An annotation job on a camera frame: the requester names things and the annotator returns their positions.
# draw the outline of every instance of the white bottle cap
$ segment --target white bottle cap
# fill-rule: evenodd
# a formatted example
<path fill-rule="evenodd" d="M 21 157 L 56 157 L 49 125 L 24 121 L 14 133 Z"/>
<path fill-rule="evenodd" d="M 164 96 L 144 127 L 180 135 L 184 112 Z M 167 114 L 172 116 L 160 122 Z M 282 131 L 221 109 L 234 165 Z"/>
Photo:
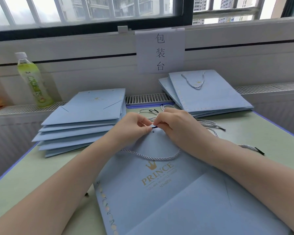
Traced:
<path fill-rule="evenodd" d="M 22 53 L 15 53 L 17 59 L 27 59 L 27 55 L 26 53 L 22 52 Z"/>

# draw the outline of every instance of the light green tabletop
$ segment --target light green tabletop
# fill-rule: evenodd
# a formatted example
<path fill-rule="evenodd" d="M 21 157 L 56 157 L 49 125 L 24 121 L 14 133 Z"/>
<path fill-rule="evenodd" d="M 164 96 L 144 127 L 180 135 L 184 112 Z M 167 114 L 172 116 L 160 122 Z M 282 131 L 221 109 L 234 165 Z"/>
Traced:
<path fill-rule="evenodd" d="M 227 130 L 226 132 L 217 130 L 220 138 L 236 144 L 255 146 L 262 150 L 268 158 L 294 168 L 294 136 L 257 114 L 246 111 L 211 116 L 205 119 L 213 120 Z M 81 150 L 44 158 L 43 151 L 38 151 L 38 147 L 33 148 L 0 180 L 0 216 Z M 63 234 L 106 234 L 93 186 L 90 187 L 88 193 L 90 196 L 82 199 Z"/>

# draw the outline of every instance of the gold crown logo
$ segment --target gold crown logo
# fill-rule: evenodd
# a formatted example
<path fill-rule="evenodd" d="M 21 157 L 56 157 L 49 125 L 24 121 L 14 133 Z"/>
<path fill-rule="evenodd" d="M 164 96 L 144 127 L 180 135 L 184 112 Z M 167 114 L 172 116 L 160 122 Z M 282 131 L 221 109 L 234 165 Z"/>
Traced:
<path fill-rule="evenodd" d="M 157 165 L 156 165 L 156 162 L 154 161 L 153 164 L 149 162 L 149 166 L 146 164 L 146 167 L 148 167 L 150 170 L 154 170 L 157 168 Z"/>

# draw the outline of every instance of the vent grille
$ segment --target vent grille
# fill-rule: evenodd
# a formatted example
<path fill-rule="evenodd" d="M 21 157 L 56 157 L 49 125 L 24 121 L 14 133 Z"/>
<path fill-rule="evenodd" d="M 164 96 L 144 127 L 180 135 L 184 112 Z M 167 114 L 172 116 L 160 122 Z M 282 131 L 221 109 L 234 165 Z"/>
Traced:
<path fill-rule="evenodd" d="M 132 95 L 125 98 L 127 105 L 136 105 L 142 103 L 154 102 L 171 102 L 172 99 L 166 93 L 147 94 L 147 95 Z"/>
<path fill-rule="evenodd" d="M 234 88 L 239 94 L 269 93 L 294 90 L 294 82 L 276 83 L 267 85 L 239 86 Z"/>
<path fill-rule="evenodd" d="M 12 115 L 22 113 L 32 113 L 40 111 L 53 111 L 59 106 L 65 105 L 66 102 L 56 102 L 53 105 L 46 108 L 39 108 L 36 105 L 21 105 L 21 106 L 7 106 L 0 110 L 0 115 Z"/>

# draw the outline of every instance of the black stripe on wall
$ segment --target black stripe on wall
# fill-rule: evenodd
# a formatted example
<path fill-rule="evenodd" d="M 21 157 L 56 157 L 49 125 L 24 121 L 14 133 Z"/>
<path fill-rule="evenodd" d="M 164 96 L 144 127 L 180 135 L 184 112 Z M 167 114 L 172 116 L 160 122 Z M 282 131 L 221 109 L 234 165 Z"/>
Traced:
<path fill-rule="evenodd" d="M 269 41 L 269 42 L 259 42 L 259 43 L 242 43 L 242 44 L 220 45 L 220 46 L 210 46 L 210 47 L 186 48 L 185 51 L 216 49 L 216 48 L 244 47 L 244 46 L 256 46 L 256 45 L 266 45 L 266 44 L 281 44 L 281 43 L 294 43 L 294 39 L 280 40 L 280 41 Z M 102 56 L 91 56 L 91 57 L 82 57 L 82 58 L 43 60 L 43 61 L 35 61 L 33 63 L 57 63 L 57 62 L 67 62 L 67 61 L 77 61 L 77 60 L 87 60 L 87 59 L 105 59 L 105 58 L 135 56 L 135 55 L 136 55 L 136 53 L 120 54 L 120 55 L 102 55 Z M 3 64 L 0 64 L 0 67 L 16 66 L 16 65 L 17 65 L 17 63 L 3 63 Z"/>

